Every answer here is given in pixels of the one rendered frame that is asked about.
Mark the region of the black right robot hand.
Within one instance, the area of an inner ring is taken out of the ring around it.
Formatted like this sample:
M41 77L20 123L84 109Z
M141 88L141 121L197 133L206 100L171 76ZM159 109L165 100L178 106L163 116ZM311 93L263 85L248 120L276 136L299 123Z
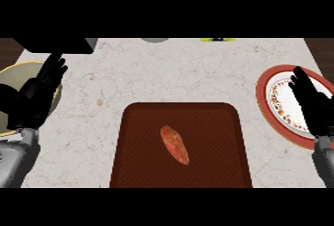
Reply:
M297 103L301 108L307 130L314 137L334 136L334 95L319 92L301 67L294 68L291 82Z

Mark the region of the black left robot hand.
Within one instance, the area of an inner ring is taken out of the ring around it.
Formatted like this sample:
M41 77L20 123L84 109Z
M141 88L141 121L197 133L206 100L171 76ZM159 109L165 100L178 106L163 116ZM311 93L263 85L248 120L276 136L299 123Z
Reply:
M38 75L28 79L19 90L0 84L0 112L7 114L7 130L38 129L50 113L53 93L67 70L60 53L51 53Z

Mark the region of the red-rimmed white floral plate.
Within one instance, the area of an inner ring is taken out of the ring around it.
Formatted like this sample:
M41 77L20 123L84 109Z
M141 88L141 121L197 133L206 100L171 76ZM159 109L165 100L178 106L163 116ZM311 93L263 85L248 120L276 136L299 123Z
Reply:
M257 80L255 99L261 115L282 137L299 147L311 150L311 136L292 90L288 86L294 74L291 64L268 68Z

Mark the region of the beige plate with yellow rim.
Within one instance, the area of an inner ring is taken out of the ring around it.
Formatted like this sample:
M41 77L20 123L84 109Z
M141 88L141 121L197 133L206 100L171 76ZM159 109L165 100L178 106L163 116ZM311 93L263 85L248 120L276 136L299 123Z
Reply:
M26 81L38 75L42 61L26 61L0 71L0 138L16 134L7 129L7 114L16 109L16 93Z

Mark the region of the dark brown tray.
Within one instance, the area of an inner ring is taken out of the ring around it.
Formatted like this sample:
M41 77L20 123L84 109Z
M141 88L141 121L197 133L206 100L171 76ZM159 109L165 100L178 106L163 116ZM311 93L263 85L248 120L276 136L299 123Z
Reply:
M130 104L109 186L251 187L234 108L218 102Z

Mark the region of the orange sweet potato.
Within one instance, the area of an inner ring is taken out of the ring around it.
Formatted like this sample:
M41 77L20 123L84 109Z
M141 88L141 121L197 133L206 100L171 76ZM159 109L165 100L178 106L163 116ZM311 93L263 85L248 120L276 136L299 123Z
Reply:
M183 165L187 165L189 154L184 148L183 139L178 132L168 125L161 128L161 140L175 161Z

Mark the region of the black box appliance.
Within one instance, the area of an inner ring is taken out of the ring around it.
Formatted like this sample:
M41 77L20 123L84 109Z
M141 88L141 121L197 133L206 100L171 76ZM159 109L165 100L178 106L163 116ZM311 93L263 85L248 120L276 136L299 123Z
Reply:
M91 54L96 38L16 38L14 41L30 53Z

